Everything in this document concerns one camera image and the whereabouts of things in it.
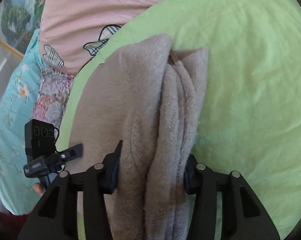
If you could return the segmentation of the person's left hand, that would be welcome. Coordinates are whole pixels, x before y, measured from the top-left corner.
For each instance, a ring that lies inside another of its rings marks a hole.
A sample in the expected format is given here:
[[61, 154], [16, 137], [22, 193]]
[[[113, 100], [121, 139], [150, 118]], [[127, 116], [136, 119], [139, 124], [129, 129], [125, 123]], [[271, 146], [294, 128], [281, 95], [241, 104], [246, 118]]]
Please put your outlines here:
[[40, 196], [42, 197], [45, 192], [45, 188], [41, 183], [35, 183], [33, 185], [33, 190]]

